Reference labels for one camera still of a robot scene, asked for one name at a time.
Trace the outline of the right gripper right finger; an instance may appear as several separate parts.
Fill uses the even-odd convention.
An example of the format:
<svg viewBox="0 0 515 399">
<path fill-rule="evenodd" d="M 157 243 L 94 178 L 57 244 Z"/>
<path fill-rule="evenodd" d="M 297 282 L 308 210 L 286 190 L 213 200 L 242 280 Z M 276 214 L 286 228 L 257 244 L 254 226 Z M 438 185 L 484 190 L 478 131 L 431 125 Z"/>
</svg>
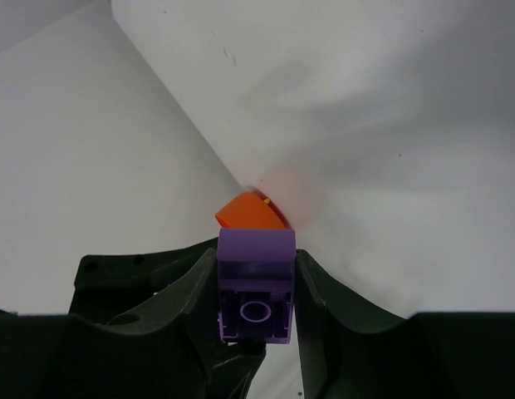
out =
<svg viewBox="0 0 515 399">
<path fill-rule="evenodd" d="M 297 252 L 295 311 L 308 398 L 515 398 L 515 313 L 401 318 Z"/>
</svg>

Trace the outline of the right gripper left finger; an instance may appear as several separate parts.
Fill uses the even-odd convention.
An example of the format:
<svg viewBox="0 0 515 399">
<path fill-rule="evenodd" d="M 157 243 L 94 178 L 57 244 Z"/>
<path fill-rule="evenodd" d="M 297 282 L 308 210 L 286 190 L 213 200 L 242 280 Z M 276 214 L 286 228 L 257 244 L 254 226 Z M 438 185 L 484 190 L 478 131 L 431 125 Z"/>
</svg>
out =
<svg viewBox="0 0 515 399">
<path fill-rule="evenodd" d="M 0 398 L 204 398 L 215 251 L 87 255 L 65 315 L 0 310 Z"/>
</svg>

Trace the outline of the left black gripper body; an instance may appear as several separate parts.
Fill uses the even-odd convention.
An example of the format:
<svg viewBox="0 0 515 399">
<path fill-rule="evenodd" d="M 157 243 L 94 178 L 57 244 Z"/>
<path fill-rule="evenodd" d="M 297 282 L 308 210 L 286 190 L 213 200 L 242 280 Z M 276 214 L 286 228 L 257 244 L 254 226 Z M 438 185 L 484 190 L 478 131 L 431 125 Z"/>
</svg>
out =
<svg viewBox="0 0 515 399">
<path fill-rule="evenodd" d="M 218 242 L 153 254 L 87 255 L 70 314 L 89 398 L 244 398 L 263 344 L 222 342 Z"/>
</svg>

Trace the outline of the orange divided container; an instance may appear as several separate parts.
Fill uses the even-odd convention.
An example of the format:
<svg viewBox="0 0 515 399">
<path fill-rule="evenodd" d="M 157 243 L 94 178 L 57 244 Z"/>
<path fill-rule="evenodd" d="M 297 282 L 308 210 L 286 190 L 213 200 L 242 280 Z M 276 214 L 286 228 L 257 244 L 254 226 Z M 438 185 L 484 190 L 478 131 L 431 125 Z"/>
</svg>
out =
<svg viewBox="0 0 515 399">
<path fill-rule="evenodd" d="M 223 228 L 289 229 L 290 224 L 272 202 L 259 191 L 244 191 L 231 199 L 216 214 Z"/>
</svg>

